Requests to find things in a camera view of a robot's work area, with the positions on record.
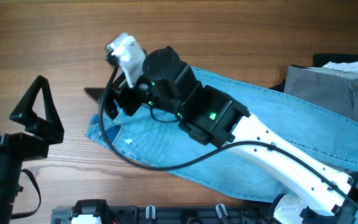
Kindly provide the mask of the light blue denim jeans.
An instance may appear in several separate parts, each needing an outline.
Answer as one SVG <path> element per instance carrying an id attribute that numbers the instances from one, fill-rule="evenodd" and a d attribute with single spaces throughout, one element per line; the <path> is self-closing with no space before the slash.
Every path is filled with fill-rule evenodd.
<path id="1" fill-rule="evenodd" d="M 349 171 L 358 171 L 358 123 L 297 97 L 194 68 L 203 84 L 221 90 L 248 107 L 281 138 L 311 157 Z M 102 144 L 106 133 L 124 156 L 155 167 L 174 166 L 214 149 L 182 131 L 172 114 L 140 108 L 115 119 L 93 115 L 86 136 Z M 224 151 L 195 165 L 173 171 L 230 197 L 271 202 L 288 187 L 233 151 Z"/>

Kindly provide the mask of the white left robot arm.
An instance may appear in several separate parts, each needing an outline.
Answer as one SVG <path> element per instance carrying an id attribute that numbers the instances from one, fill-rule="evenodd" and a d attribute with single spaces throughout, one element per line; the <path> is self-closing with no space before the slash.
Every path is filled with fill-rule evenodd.
<path id="1" fill-rule="evenodd" d="M 2 134 L 0 131 L 0 223 L 26 218 L 36 213 L 13 213 L 22 173 L 28 176 L 36 191 L 37 181 L 30 170 L 22 168 L 25 161 L 45 159 L 49 147 L 63 142 L 64 128 L 53 103 L 48 80 L 39 75 L 18 102 L 10 120 L 25 127 L 23 133 Z"/>

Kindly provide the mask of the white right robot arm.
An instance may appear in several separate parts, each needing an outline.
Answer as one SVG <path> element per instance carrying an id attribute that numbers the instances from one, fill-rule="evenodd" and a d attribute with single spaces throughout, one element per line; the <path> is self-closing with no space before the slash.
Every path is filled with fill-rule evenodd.
<path id="1" fill-rule="evenodd" d="M 170 47 L 139 60 L 111 52 L 113 73 L 105 88 L 87 88 L 99 103 L 99 119 L 120 111 L 133 115 L 141 106 L 175 116 L 192 141 L 214 149 L 170 170 L 191 167 L 222 152 L 252 162 L 285 184 L 293 195 L 278 198 L 280 223 L 354 223 L 358 213 L 358 172 L 346 174 L 301 152 L 275 134 L 230 95 L 196 79 Z"/>

